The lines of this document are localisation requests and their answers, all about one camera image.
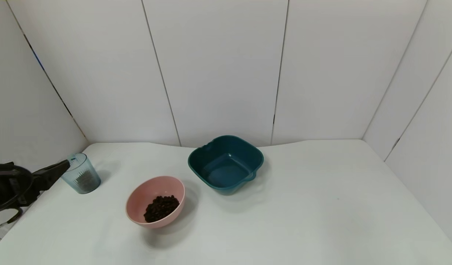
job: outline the cup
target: cup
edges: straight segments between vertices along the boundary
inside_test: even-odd
[[[62,175],[64,181],[80,194],[89,193],[100,185],[102,180],[90,163],[87,155],[72,154],[67,159],[71,166]]]

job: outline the table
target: table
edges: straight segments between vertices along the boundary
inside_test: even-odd
[[[257,178],[222,196],[188,167],[192,148],[96,143],[103,182],[80,195],[59,180],[0,242],[0,264],[452,265],[452,243],[361,140],[259,148]],[[125,215],[137,185],[176,176],[186,205],[147,230]]]

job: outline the square bowl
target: square bowl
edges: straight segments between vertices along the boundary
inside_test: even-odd
[[[188,158],[190,169],[208,186],[223,195],[230,195],[256,177],[264,156],[259,149],[243,139],[219,136],[195,149]]]

